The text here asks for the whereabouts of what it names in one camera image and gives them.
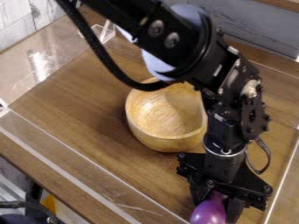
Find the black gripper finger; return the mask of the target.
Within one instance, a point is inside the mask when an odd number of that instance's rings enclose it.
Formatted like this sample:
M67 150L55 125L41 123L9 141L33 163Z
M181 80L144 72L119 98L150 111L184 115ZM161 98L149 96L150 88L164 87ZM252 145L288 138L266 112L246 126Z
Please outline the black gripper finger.
M210 195L210 188L202 180L189 178L190 199L194 206L197 206Z
M236 198L228 198L226 203L226 224L236 224L244 209L244 201Z

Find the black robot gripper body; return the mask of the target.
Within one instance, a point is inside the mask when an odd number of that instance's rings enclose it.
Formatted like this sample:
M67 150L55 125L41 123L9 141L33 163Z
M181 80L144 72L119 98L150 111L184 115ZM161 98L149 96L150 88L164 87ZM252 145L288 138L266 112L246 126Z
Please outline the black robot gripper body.
M210 153L178 153L176 173L186 178L202 180L212 191L244 201L246 207L266 209L272 186L249 170L244 159L238 166L229 157L218 158Z

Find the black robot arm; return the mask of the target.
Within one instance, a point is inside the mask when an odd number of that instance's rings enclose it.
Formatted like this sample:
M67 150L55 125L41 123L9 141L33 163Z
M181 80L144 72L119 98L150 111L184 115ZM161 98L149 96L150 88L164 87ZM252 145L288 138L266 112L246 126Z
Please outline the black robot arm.
M237 224L245 207L265 209L270 185L248 159L248 145L261 141L270 117L262 102L258 71L229 46L206 11L162 0L82 0L141 48L157 81L129 78L95 40L81 32L102 64L129 87L153 91L186 82L200 91L208 116L204 151L178 156L177 172L189 182L196 206L192 224Z

